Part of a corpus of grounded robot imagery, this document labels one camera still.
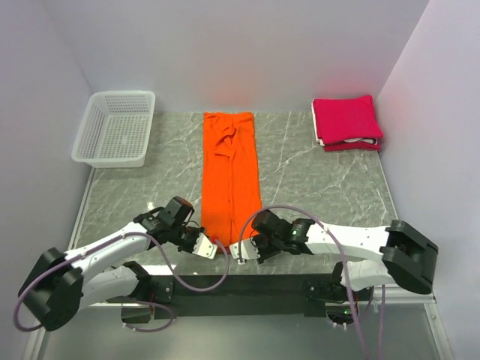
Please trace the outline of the orange t-shirt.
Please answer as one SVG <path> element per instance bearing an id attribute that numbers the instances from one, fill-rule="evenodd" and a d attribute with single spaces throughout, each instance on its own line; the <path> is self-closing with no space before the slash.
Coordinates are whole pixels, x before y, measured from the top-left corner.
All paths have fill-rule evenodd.
<path id="1" fill-rule="evenodd" d="M 251 112 L 203 114 L 201 225 L 228 248 L 252 232 L 247 219 L 262 208 Z"/>

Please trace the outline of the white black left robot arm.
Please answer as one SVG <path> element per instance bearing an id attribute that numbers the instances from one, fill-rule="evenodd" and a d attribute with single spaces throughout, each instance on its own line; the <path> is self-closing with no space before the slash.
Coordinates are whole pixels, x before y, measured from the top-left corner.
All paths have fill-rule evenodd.
<path id="1" fill-rule="evenodd" d="M 204 228 L 189 226 L 193 206 L 180 196 L 139 214 L 120 230 L 84 247 L 44 251 L 21 286 L 19 302 L 40 326 L 55 331 L 78 310 L 110 299 L 152 301 L 152 276 L 130 258 L 170 243 L 179 251 L 212 259 L 218 247 Z"/>

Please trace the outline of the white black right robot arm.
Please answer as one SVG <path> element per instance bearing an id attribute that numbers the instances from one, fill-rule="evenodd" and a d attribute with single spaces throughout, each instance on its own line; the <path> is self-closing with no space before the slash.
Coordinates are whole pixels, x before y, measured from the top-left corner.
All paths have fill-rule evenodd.
<path id="1" fill-rule="evenodd" d="M 421 295 L 432 292 L 439 248 L 405 221 L 375 227 L 318 224 L 310 218 L 288 222 L 264 210 L 252 228 L 259 262 L 280 252 L 338 255 L 340 274 L 329 281 L 337 299 L 386 284 Z"/>

